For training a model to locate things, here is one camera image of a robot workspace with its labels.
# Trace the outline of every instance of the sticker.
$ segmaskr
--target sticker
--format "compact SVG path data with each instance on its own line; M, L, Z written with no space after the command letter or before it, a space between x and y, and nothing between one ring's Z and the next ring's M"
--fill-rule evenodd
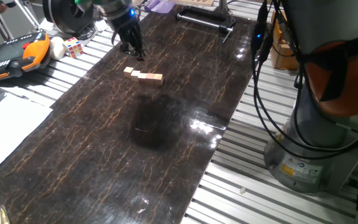
M316 166L289 154L286 154L280 170L296 180L315 184L320 176L322 166Z

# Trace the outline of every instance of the dark marbled mat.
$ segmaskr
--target dark marbled mat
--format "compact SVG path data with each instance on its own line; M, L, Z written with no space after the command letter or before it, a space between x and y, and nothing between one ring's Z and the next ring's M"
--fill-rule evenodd
M141 22L146 61L110 51L3 162L12 223L180 222L251 78L254 23L237 18L222 44L178 10ZM126 66L164 84L132 82Z

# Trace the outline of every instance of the white ball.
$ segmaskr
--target white ball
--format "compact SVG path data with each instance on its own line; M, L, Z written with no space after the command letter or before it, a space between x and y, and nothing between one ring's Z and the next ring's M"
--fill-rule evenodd
M66 48L63 44L56 44L51 42L50 44L50 57L55 60L60 60L66 52Z
M50 42L54 44L63 44L64 40L61 37L54 37L50 40Z

